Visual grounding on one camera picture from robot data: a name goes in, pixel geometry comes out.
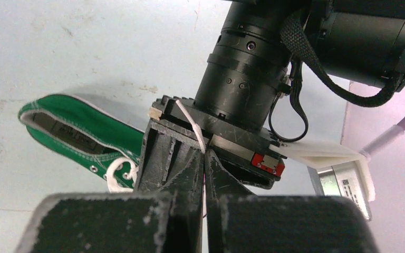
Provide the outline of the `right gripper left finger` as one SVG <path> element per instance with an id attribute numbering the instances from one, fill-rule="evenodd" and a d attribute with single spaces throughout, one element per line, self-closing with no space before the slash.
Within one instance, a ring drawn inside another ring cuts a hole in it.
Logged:
<path id="1" fill-rule="evenodd" d="M 182 162 L 154 191 L 44 198 L 16 252 L 201 252 L 204 155 Z"/>

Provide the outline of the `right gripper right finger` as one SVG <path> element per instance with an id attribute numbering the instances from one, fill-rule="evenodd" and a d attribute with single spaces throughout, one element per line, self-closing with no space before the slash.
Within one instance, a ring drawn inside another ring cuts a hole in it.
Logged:
<path id="1" fill-rule="evenodd" d="M 258 196 L 209 149 L 204 161 L 210 252 L 378 252 L 344 197 Z"/>

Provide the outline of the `green canvas sneaker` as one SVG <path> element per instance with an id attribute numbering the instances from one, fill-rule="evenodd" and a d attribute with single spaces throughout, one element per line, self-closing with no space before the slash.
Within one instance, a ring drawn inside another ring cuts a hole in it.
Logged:
<path id="1" fill-rule="evenodd" d="M 143 132 L 117 117 L 118 108 L 50 94 L 25 104 L 17 117 L 35 141 L 104 179 L 110 192 L 132 192 Z"/>

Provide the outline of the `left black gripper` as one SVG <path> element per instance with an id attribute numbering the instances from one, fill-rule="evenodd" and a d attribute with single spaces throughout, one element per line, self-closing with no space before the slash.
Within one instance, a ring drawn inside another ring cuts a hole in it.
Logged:
<path id="1" fill-rule="evenodd" d="M 150 118 L 192 129 L 204 155 L 242 158 L 273 172 L 294 143 L 263 127 L 281 95 L 300 105 L 302 65 L 366 108 L 405 86 L 405 1 L 233 1 L 194 99 L 164 96 Z"/>

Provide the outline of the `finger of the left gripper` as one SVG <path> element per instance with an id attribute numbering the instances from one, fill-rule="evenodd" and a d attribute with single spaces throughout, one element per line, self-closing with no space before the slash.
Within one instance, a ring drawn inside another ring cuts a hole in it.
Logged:
<path id="1" fill-rule="evenodd" d="M 277 168 L 274 169 L 276 174 L 253 167 L 247 164 L 246 160 L 242 158 L 221 157 L 220 162 L 224 168 L 241 183 L 266 190 L 271 189 L 275 182 L 280 181 L 283 172 L 282 159 L 279 160 Z"/>
<path id="2" fill-rule="evenodd" d="M 198 192 L 202 183 L 203 154 L 195 132 L 168 120 L 150 119 L 135 192 Z"/>

